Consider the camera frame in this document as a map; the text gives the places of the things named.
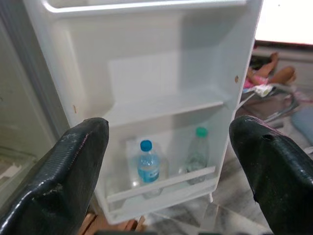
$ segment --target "child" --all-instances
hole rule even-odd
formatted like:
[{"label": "child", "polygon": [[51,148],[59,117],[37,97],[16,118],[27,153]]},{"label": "child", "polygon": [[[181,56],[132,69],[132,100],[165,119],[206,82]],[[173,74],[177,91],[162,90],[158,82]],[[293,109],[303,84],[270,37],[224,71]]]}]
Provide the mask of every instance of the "child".
[{"label": "child", "polygon": [[295,70],[292,66],[287,66],[274,74],[269,78],[270,72],[276,68],[278,63],[278,53],[273,53],[271,56],[271,62],[263,65],[259,70],[253,71],[250,67],[246,75],[244,88],[252,88],[257,85],[269,84],[269,83],[280,83],[289,84],[296,79]]}]

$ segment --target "white plastic shelf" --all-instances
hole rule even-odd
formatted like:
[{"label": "white plastic shelf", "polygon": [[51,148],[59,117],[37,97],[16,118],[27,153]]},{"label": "white plastic shelf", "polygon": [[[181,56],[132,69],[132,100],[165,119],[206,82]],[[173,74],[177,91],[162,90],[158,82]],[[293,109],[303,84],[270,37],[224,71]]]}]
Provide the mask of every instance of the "white plastic shelf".
[{"label": "white plastic shelf", "polygon": [[136,103],[115,104],[103,118],[109,121],[110,127],[116,127],[152,118],[217,107],[223,103],[211,88],[199,89]]},{"label": "white plastic shelf", "polygon": [[164,187],[168,187],[170,185],[174,185],[183,181],[188,181],[206,174],[210,174],[210,173],[214,173],[215,171],[215,166],[210,166],[201,170],[197,170],[194,172],[190,172],[190,173],[186,173],[186,174],[182,174],[176,177],[172,177],[170,179],[167,180],[163,180],[163,181],[159,181],[159,182],[155,182],[153,184],[149,184],[146,186],[142,186],[139,188],[133,188],[124,192],[119,192],[113,195],[109,195],[107,197],[107,201],[108,203],[112,203],[112,202],[116,202],[119,200],[123,200],[123,199],[127,199],[130,197],[134,197],[146,192],[149,192],[151,190],[157,189],[157,188],[164,188]]},{"label": "white plastic shelf", "polygon": [[217,8],[242,6],[248,0],[156,0],[156,1],[116,1],[116,3],[106,4],[102,1],[88,1],[89,4],[81,5],[82,1],[73,1],[73,3],[63,3],[65,7],[55,7],[48,0],[41,0],[42,5],[47,12],[56,17],[77,17],[94,16],[117,13],[137,13],[148,10],[162,9],[190,9],[190,8]]},{"label": "white plastic shelf", "polygon": [[[145,213],[160,210],[186,200],[209,194],[215,190],[217,181],[218,178],[213,177],[195,185],[181,182],[164,188],[159,196],[150,199],[144,199],[142,195],[128,198],[123,202],[120,208],[107,212],[107,220],[109,223],[123,222],[130,217],[141,216]],[[101,200],[103,194],[98,191],[95,191],[95,193],[100,206],[102,206],[102,208],[108,208],[108,204],[103,204],[104,200]]]}]

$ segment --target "pink clothing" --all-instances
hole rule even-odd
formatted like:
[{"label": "pink clothing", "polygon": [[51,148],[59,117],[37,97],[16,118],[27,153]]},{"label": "pink clothing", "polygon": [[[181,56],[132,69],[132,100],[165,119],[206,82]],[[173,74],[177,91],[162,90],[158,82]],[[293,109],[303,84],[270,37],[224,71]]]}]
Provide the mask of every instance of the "pink clothing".
[{"label": "pink clothing", "polygon": [[[260,77],[260,76],[255,75],[254,79],[259,83],[259,85],[262,85],[262,84],[266,85],[268,83],[268,78],[265,78],[265,77]],[[252,82],[250,82],[249,78],[246,77],[244,89],[252,88],[254,86],[255,85]]]}]

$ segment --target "plastic bottle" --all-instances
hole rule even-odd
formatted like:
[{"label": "plastic bottle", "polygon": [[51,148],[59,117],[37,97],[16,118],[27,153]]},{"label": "plastic bottle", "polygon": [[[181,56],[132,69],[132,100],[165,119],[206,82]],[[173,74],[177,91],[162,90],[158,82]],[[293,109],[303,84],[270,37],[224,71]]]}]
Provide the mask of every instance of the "plastic bottle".
[{"label": "plastic bottle", "polygon": [[[137,171],[143,184],[150,184],[159,178],[160,174],[160,158],[152,149],[150,140],[144,140],[140,143],[141,153],[139,155]],[[162,189],[158,188],[150,192],[144,193],[144,198],[159,196]]]},{"label": "plastic bottle", "polygon": [[[196,129],[196,136],[191,141],[188,149],[188,157],[186,160],[187,172],[203,169],[207,166],[208,161],[208,130],[203,127]],[[205,176],[194,178],[188,181],[190,184],[196,184],[205,180]]]}]

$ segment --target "blue label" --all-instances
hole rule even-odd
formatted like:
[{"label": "blue label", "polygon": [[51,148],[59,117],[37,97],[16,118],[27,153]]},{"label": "blue label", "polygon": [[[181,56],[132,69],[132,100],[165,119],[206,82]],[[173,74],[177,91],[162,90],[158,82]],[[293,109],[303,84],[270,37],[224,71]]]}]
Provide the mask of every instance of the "blue label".
[{"label": "blue label", "polygon": [[143,182],[151,183],[158,179],[159,176],[159,169],[154,170],[142,170],[138,169],[138,174]]}]

